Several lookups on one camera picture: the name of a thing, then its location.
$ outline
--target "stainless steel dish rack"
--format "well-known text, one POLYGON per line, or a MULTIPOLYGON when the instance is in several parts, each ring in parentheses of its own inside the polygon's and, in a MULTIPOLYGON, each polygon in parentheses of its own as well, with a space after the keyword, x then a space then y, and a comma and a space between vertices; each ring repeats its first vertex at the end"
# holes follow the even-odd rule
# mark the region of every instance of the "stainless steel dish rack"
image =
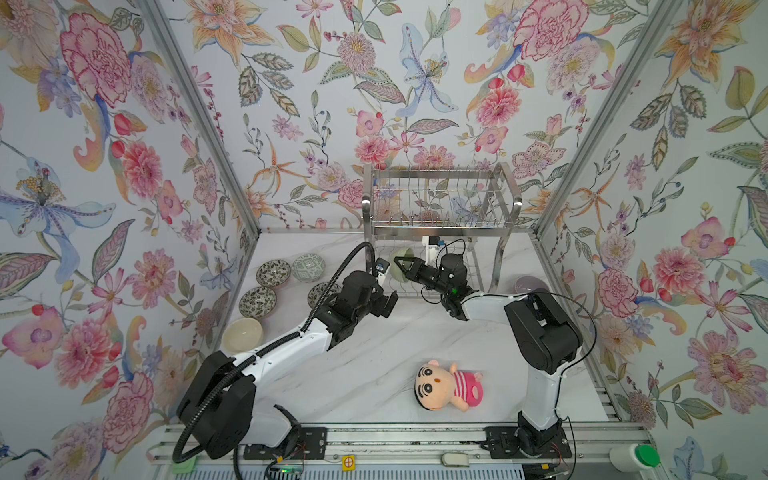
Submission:
MULTIPOLYGON (((375 170, 366 165, 363 172, 362 227, 376 255, 389 260, 396 250, 409 247, 424 258, 424 236, 439 236, 446 243, 461 238, 466 245, 465 255, 472 255, 475 264, 474 272, 469 268, 469 283, 479 290, 483 285, 473 239, 498 237, 491 283, 486 290, 494 292, 504 248, 521 208, 520 187, 509 166, 502 162, 493 170, 375 170)), ((454 243, 452 251, 457 246, 464 247, 454 243)), ((388 287, 398 290, 400 296, 421 295, 411 283, 394 279, 389 283, 388 287)))

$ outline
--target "marble table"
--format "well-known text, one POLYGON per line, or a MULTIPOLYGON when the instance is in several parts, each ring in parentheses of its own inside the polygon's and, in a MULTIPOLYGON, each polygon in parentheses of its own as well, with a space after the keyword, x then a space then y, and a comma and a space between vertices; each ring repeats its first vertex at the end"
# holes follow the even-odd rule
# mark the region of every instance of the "marble table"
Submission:
MULTIPOLYGON (((256 270, 263 262, 282 258, 288 262, 307 252, 326 260, 320 281, 333 275, 341 260, 363 240, 360 233, 268 233, 262 235, 249 265, 240 295, 257 286, 256 270)), ((487 287, 495 239, 481 239, 478 264, 487 287)), ((364 270, 364 255, 347 271, 364 270)), ((513 233, 505 250, 498 292, 511 291, 521 275, 545 280, 528 235, 513 233)), ((314 283, 296 278, 276 288, 277 306, 260 320, 265 340, 285 333, 309 314, 306 295, 314 283)), ((240 314, 233 312, 233 318, 240 314)), ((607 416, 581 365, 563 381, 561 407, 574 422, 604 422, 607 416)), ((279 403, 300 422, 505 422, 517 418, 528 379, 522 358, 506 319, 496 322, 461 322, 440 306, 421 299, 401 299, 388 319, 366 316, 354 334, 324 355, 307 361, 257 391, 257 402, 279 403), (482 404, 467 413, 448 406, 430 412, 415 400, 414 375, 437 359, 448 368, 484 375, 482 404)))

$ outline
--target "plush doll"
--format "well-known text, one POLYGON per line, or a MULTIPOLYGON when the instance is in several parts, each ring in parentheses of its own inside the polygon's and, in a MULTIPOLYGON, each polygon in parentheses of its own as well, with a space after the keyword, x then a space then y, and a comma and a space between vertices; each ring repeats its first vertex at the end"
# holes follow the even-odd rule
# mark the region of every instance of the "plush doll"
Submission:
POLYGON ((481 373, 459 372, 455 363, 446 371, 437 360, 432 360, 416 373, 414 391, 416 399, 428 410, 440 410, 452 403, 462 412, 482 401, 481 373))

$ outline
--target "yellow sticker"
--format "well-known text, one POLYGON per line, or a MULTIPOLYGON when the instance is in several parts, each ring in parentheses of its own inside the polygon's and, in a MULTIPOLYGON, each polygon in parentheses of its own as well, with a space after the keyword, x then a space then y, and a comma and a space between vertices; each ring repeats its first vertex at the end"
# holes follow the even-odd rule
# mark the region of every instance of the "yellow sticker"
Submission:
POLYGON ((355 456, 354 455, 348 455, 346 457, 341 458, 341 471, 342 472, 351 472, 355 469, 355 456))

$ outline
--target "floral wallpaper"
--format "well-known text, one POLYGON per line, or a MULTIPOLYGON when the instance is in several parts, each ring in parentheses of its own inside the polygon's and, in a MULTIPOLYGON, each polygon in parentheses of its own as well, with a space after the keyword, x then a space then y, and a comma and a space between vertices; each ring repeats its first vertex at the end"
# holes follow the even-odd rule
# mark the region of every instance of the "floral wallpaper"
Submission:
MULTIPOLYGON (((655 2, 164 2, 265 231, 361 226, 362 173, 509 162, 518 225, 544 211, 655 2)), ((392 185, 378 211, 445 207, 392 185)))
POLYGON ((2 478, 137 478, 247 263, 144 22, 0 1, 2 478))
POLYGON ((618 408, 680 480, 768 475, 766 18, 685 2, 545 232, 618 408))

